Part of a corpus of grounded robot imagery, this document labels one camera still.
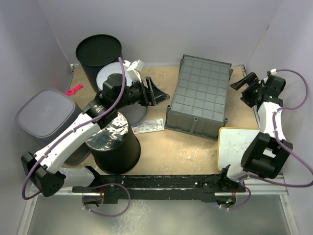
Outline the grey rectangular plastic crate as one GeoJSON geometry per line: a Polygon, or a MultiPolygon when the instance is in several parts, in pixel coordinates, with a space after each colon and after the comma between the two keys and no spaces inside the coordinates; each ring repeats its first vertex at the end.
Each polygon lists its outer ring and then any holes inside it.
{"type": "Polygon", "coordinates": [[[228,122],[225,106],[231,67],[227,62],[183,55],[165,128],[216,141],[228,122]]]}

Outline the dark blue cylindrical bin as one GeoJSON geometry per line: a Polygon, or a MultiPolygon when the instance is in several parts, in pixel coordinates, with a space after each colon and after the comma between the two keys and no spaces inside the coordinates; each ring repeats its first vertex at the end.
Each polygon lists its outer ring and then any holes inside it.
{"type": "Polygon", "coordinates": [[[82,40],[75,51],[92,89],[97,93],[96,78],[100,70],[122,57],[122,44],[114,36],[107,34],[92,35],[82,40]]]}

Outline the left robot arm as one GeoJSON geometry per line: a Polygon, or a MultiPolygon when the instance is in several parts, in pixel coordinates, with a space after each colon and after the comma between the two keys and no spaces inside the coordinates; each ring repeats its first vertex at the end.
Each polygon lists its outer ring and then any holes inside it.
{"type": "Polygon", "coordinates": [[[73,177],[62,173],[62,164],[87,139],[117,117],[117,111],[135,103],[141,106],[157,106],[170,96],[160,90],[150,77],[146,82],[133,81],[127,86],[126,77],[113,73],[103,82],[102,90],[90,101],[78,118],[62,134],[47,146],[21,157],[26,181],[31,181],[38,193],[50,197],[73,177]]]}

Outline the grey ribbed laundry basket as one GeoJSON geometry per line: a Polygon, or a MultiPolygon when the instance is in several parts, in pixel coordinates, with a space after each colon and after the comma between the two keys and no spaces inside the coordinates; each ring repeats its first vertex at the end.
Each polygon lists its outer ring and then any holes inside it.
{"type": "Polygon", "coordinates": [[[16,123],[39,145],[30,151],[35,154],[62,134],[81,113],[70,97],[48,89],[34,95],[18,110],[16,123]]]}

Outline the light grey plastic bucket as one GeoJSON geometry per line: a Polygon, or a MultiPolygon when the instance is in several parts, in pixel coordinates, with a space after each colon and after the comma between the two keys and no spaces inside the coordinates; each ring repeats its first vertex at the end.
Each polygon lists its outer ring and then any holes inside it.
{"type": "MultiPolygon", "coordinates": [[[[96,84],[100,91],[102,90],[103,83],[108,79],[109,75],[113,73],[122,73],[119,62],[110,63],[99,71],[96,77],[96,84]]],[[[118,111],[128,120],[131,126],[135,126],[144,120],[148,112],[148,107],[135,103],[130,106],[125,106],[118,111]]]]}

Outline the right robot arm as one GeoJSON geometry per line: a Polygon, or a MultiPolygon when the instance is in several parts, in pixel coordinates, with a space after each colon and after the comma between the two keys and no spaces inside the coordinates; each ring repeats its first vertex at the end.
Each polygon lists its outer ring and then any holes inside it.
{"type": "Polygon", "coordinates": [[[251,72],[230,87],[238,90],[244,85],[247,88],[240,99],[248,107],[256,107],[260,131],[243,153],[240,163],[229,164],[221,170],[217,184],[222,191],[239,188],[239,182],[249,176],[276,178],[289,157],[279,143],[293,148],[293,144],[286,141],[281,115],[277,111],[283,106],[279,95],[286,85],[285,79],[277,76],[275,70],[268,71],[266,79],[251,72]]]}

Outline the black cylindrical bin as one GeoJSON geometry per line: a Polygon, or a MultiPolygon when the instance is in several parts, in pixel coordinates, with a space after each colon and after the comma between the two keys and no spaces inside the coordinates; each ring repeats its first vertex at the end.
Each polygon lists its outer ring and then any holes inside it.
{"type": "Polygon", "coordinates": [[[97,166],[107,174],[130,171],[139,161],[140,142],[120,113],[106,127],[85,141],[97,166]]]}

